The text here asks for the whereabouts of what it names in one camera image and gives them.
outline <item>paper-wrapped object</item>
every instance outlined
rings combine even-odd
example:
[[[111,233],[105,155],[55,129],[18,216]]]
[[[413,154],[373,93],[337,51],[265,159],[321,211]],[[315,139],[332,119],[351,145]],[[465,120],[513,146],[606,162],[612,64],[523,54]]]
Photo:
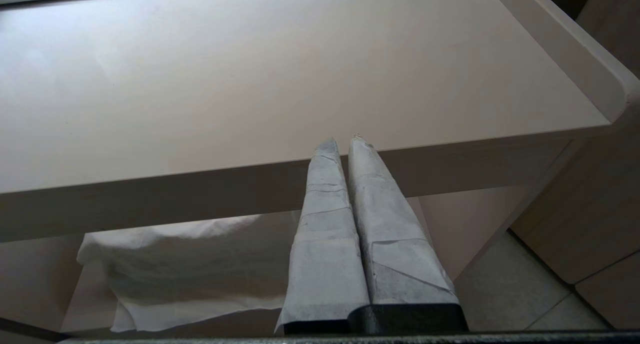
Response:
[[[371,303],[458,303],[407,199],[360,136],[351,141],[349,170]]]
[[[119,304],[112,331],[157,331],[278,309],[299,211],[86,234],[78,262],[100,260]]]
[[[358,234],[333,139],[316,148],[289,259],[289,286],[278,326],[346,319],[369,304]]]

